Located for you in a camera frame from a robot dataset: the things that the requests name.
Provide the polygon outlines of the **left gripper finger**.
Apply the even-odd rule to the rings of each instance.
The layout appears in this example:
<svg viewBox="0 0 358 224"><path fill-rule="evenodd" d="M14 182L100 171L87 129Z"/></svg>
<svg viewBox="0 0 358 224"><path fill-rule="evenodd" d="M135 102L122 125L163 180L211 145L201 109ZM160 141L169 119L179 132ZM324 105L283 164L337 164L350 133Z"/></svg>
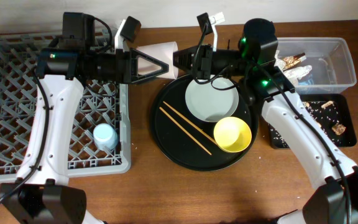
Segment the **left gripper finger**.
<svg viewBox="0 0 358 224"><path fill-rule="evenodd" d="M138 80L137 84L146 83L156 79L169 71L169 66L165 65L143 65L139 66L137 70Z"/></svg>
<svg viewBox="0 0 358 224"><path fill-rule="evenodd" d="M166 64L169 64L169 57L168 57L168 53L169 50L165 47L138 47L137 48L138 51L151 56L153 58L158 59L159 61L162 61ZM146 60L145 58L140 57L138 59L138 67L139 66L143 66L143 65L156 65L153 62L150 62L148 60Z"/></svg>

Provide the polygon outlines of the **pink cup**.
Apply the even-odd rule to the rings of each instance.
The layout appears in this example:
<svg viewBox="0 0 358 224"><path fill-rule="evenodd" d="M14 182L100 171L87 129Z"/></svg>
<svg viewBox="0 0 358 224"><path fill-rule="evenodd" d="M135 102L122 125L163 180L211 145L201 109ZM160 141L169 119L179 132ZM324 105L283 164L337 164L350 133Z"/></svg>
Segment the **pink cup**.
<svg viewBox="0 0 358 224"><path fill-rule="evenodd" d="M173 65L173 53L178 50L176 42L145 45L138 47L137 50L169 65L169 71L159 75L158 78L177 79L178 68ZM159 69L159 66L146 59L138 59L138 74L140 76L155 72Z"/></svg>

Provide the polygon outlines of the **grey plate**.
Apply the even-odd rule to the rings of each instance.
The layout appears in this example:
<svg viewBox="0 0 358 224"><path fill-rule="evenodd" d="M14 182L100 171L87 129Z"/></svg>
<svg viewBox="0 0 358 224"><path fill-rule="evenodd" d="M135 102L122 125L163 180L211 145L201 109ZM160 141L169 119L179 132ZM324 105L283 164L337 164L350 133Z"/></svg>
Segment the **grey plate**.
<svg viewBox="0 0 358 224"><path fill-rule="evenodd" d="M205 122L218 122L231 116L239 104L239 94L226 78L217 78L204 85L191 81L185 91L185 103L190 113Z"/></svg>

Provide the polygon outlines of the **yellow bowl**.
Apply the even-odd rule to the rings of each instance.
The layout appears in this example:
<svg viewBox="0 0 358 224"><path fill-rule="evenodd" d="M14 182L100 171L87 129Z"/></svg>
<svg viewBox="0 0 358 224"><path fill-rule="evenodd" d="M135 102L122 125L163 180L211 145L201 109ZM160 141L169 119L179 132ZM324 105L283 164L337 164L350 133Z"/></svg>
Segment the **yellow bowl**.
<svg viewBox="0 0 358 224"><path fill-rule="evenodd" d="M233 116L219 120L214 127L213 136L218 147L228 153L244 151L252 141L250 126Z"/></svg>

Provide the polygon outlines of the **blue cup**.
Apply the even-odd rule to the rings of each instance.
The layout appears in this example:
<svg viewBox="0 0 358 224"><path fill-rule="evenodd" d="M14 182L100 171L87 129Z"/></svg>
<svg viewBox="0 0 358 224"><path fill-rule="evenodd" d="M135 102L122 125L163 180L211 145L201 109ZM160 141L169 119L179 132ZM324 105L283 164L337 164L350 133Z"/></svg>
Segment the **blue cup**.
<svg viewBox="0 0 358 224"><path fill-rule="evenodd" d="M97 148L104 151L113 151L119 142L115 129L106 123L99 124L93 129L93 139Z"/></svg>

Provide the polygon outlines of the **white paper waste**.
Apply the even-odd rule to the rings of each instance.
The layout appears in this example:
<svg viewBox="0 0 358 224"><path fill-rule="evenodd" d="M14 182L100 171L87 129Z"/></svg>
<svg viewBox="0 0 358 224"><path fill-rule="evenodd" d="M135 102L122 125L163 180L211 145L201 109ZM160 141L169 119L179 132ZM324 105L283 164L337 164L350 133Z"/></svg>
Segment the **white paper waste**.
<svg viewBox="0 0 358 224"><path fill-rule="evenodd" d="M301 53L284 58L276 57L275 66L277 66L286 78L293 84L298 85L299 81L307 76L313 69L311 65L300 65L306 60L306 54Z"/></svg>

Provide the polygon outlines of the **food scraps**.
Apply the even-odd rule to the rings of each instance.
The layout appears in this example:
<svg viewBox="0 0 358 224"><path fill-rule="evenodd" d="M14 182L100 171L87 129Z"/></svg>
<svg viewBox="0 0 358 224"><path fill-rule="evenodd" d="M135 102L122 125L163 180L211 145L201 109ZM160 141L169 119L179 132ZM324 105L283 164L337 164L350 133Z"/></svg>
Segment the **food scraps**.
<svg viewBox="0 0 358 224"><path fill-rule="evenodd" d="M326 108L329 108L330 106L334 106L333 101L327 101L326 103L322 104L321 109L325 110ZM343 124L336 123L336 124L334 124L334 126L331 129L337 136L340 136L341 134L343 134L345 132L346 127Z"/></svg>

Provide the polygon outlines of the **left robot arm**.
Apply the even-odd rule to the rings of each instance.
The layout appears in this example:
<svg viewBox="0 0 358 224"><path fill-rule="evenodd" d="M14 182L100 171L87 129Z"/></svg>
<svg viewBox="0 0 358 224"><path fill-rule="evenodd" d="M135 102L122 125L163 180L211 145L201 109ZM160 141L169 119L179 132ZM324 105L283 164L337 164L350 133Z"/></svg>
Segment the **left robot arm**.
<svg viewBox="0 0 358 224"><path fill-rule="evenodd" d="M140 84L168 72L167 63L136 49L141 23L124 19L107 44L95 48L97 18L65 12L62 34L40 51L31 74L37 102L29 145L13 183L0 186L0 205L20 223L97 223L86 194L68 185L68 150L78 104L90 80Z"/></svg>

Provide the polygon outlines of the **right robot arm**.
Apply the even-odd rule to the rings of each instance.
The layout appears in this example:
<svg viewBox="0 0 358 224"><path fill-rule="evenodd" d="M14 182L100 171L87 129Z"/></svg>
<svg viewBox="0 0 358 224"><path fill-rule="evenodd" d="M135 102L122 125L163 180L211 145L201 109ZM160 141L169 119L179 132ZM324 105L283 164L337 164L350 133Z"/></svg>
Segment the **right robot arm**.
<svg viewBox="0 0 358 224"><path fill-rule="evenodd" d="M199 43L174 53L173 63L196 81L210 75L238 76L248 105L284 138L315 189L300 210L276 223L358 223L358 165L348 158L306 110L295 87L275 65L278 39L271 21L256 18L244 25L237 50Z"/></svg>

